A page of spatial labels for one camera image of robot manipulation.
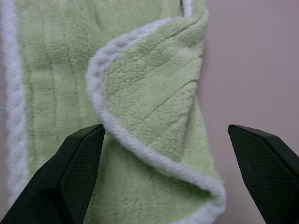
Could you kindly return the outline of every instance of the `white fleece edge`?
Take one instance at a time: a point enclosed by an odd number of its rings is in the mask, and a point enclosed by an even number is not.
[[[25,87],[17,42],[14,0],[0,0],[3,64],[6,68],[7,187],[11,206],[29,181]]]
[[[184,2],[184,10],[187,8],[187,3],[191,4],[191,1],[186,0]],[[184,15],[187,16],[189,13],[192,13],[192,10],[188,10],[188,12],[184,11]],[[144,146],[119,124],[113,114],[109,112],[103,99],[102,80],[104,72],[109,69],[111,63],[126,48],[136,44],[149,33],[154,32],[170,20],[171,19],[168,18],[157,20],[141,28],[132,30],[129,33],[113,39],[105,47],[100,48],[89,62],[86,73],[87,91],[95,111],[102,120],[104,127],[127,150],[134,153],[147,164],[157,169],[165,170],[168,174],[171,174],[175,178],[192,183],[211,193],[212,199],[206,205],[198,208],[191,215],[174,222],[174,224],[212,224],[215,219],[225,211],[226,192],[223,185],[210,176],[204,175],[199,171],[192,170],[183,164],[174,162],[170,158],[158,154],[154,150]]]

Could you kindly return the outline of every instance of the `green towel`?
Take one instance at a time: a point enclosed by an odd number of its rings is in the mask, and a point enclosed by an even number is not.
[[[11,204],[69,134],[103,123],[85,224],[224,212],[195,93],[202,0],[1,0],[1,23]]]

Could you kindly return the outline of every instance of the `fleece towel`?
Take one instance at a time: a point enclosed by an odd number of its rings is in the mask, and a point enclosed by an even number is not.
[[[202,0],[1,0],[10,204],[80,128],[107,130],[85,224],[211,224],[226,195],[195,94]]]

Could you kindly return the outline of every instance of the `microfiber cloth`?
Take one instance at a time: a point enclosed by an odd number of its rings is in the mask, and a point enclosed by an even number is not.
[[[226,194],[195,94],[202,0],[1,0],[10,204],[102,123],[85,224],[211,224]]]

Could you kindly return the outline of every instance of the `plush fabric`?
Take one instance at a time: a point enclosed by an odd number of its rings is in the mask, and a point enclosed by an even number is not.
[[[1,13],[11,203],[69,134],[103,123],[86,224],[224,212],[195,95],[202,0],[2,0]]]

